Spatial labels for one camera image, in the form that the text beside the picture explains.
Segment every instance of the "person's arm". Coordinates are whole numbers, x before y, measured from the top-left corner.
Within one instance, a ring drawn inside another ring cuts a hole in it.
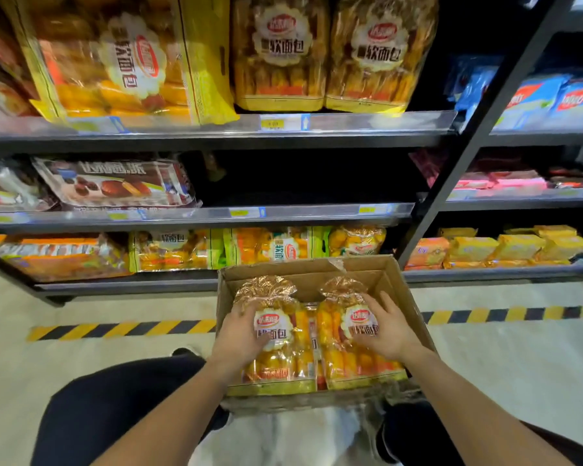
[[[381,293],[385,309],[371,296],[364,297],[378,320],[380,331],[376,337],[357,336],[355,340],[387,359],[406,365],[466,466],[571,464],[421,345],[399,307],[386,293]]]
[[[186,466],[227,385],[269,340],[254,328],[255,307],[235,306],[205,366],[103,453],[93,466]]]

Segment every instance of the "open cardboard box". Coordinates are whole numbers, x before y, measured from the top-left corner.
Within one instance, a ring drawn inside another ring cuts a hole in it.
[[[225,316],[231,311],[233,299],[238,289],[248,280],[266,274],[282,276],[291,281],[297,288],[293,297],[302,303],[323,300],[324,296],[319,292],[322,285],[335,276],[343,274],[364,283],[369,289],[369,294],[377,299],[379,299],[380,291],[385,291],[402,310],[406,321],[415,331],[421,343],[436,351],[410,289],[404,282],[400,268],[390,255],[277,261],[223,268],[218,275],[217,336]],[[351,405],[361,403],[376,395],[386,395],[389,399],[397,399],[410,397],[415,393],[418,393],[418,387],[411,380],[404,380],[391,384],[381,383],[370,388],[321,391],[310,394],[228,396],[224,399],[223,406],[236,414],[249,414],[331,405]]]

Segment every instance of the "person's hand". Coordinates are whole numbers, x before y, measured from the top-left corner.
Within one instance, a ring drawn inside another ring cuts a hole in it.
[[[240,305],[234,305],[223,321],[208,364],[224,383],[229,383],[253,361],[270,340],[269,332],[259,337],[255,334],[256,311],[255,304],[246,305],[244,313]]]
[[[406,363],[412,352],[423,345],[406,322],[404,314],[387,293],[381,291],[384,308],[373,297],[364,294],[363,298],[378,320],[378,335],[358,334],[354,341],[382,355],[390,361]]]

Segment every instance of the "person's left hand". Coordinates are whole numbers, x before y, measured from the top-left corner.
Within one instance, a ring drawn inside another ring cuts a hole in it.
[[[257,304],[234,305],[223,321],[208,364],[216,368],[221,381],[229,383],[242,368],[253,361],[270,340],[268,332],[257,337],[255,313]]]

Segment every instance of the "dark trousers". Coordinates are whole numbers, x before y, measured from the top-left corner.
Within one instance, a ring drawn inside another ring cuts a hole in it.
[[[203,364],[201,357],[188,353],[133,361],[72,381],[52,396],[45,409],[31,466],[90,465]],[[222,428],[228,417],[218,407],[203,436]],[[529,428],[583,466],[582,446]],[[396,456],[405,466],[426,466],[437,459],[441,464],[464,464],[428,402],[389,407],[376,443],[386,462],[394,462]]]

